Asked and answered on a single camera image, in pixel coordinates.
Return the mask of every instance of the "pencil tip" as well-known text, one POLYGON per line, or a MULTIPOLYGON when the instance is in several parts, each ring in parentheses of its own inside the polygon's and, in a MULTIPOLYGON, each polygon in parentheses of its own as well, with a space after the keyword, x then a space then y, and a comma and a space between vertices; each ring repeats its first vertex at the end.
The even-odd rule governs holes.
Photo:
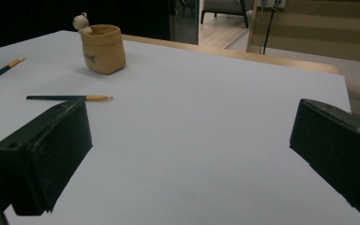
POLYGON ((25 59, 25 56, 24 55, 20 55, 18 58, 17 58, 19 61, 23 61, 25 59))

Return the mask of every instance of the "glass door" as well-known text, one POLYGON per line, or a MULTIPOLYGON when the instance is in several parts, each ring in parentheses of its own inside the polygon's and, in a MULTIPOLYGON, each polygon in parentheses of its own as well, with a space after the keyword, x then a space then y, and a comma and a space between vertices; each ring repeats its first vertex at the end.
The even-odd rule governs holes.
POLYGON ((200 0, 169 0, 173 41, 198 45, 200 0))

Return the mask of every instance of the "floor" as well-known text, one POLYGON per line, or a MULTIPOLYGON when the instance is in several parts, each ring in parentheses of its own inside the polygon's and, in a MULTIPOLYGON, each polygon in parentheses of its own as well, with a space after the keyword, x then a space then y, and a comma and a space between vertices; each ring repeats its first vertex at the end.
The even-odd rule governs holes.
MULTIPOLYGON (((206 13, 199 26, 199 45, 245 52, 248 34, 242 17, 222 14, 214 17, 213 13, 206 13)), ((352 113, 360 114, 360 62, 275 49, 266 49, 265 54, 336 66, 345 77, 352 113)))

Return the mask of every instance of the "chair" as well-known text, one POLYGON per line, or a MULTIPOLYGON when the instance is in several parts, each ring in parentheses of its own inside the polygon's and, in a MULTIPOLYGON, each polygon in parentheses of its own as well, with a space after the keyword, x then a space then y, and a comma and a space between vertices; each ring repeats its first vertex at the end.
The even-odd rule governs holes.
POLYGON ((201 24, 206 12, 243 16, 245 26, 249 28, 247 11, 253 9, 253 0, 203 0, 201 24))

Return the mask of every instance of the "dark background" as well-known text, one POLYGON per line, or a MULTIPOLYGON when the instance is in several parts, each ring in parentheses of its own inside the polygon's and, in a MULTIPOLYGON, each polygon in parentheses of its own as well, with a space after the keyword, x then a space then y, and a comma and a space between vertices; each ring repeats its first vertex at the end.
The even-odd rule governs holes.
POLYGON ((0 47, 60 30, 77 31, 74 17, 112 24, 122 34, 171 39, 168 0, 0 1, 0 47))

